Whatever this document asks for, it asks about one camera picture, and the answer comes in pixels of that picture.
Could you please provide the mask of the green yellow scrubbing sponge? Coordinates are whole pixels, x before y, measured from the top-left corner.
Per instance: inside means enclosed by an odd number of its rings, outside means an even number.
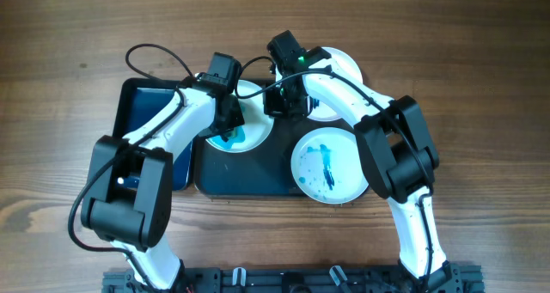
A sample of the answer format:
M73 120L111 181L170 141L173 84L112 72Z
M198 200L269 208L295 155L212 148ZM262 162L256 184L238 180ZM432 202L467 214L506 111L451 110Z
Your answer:
M245 136L242 128L239 126L221 134L220 138L224 143L240 143L245 139Z

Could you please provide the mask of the white plate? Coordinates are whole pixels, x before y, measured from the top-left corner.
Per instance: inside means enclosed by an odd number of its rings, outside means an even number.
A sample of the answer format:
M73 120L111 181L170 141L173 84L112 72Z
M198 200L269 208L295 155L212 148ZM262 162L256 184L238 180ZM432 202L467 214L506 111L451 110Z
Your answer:
M347 124L355 125L367 114L368 104L367 88L358 65L349 55L332 47L317 46L305 50L306 53L284 74L278 71L273 61L276 81L305 71L302 79L310 100L319 100Z
M304 135L290 158L291 174L304 194L324 204L345 204L368 189L356 138L349 131L323 127Z
M270 135L274 118L264 114L263 99L260 95L239 100L244 125L241 125L245 139L240 143L224 143L220 136L210 137L206 142L217 150L228 153L242 153L261 145Z

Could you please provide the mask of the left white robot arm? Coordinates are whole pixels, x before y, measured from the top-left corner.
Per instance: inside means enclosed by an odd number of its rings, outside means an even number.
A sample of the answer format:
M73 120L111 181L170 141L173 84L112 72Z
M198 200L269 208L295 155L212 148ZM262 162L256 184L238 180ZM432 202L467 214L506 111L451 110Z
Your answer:
M187 291L181 260L171 250L165 230L172 208L173 164L195 137L212 137L243 125L233 92L236 82L187 78L173 99L152 119L124 137L101 137L94 146L86 185L68 220L70 238L83 244L74 229L84 227L108 242L106 253L122 253L141 289Z

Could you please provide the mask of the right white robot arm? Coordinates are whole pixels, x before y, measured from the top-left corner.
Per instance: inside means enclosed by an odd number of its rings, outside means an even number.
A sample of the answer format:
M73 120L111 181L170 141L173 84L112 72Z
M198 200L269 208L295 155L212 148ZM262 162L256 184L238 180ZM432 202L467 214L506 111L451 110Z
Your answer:
M313 97L352 127L357 168L392 212L400 265L419 289L434 289L435 275L447 260L432 209L439 155L419 104L408 95L395 100L370 89L355 62L326 48L270 44L267 50L277 78L266 97L287 107Z

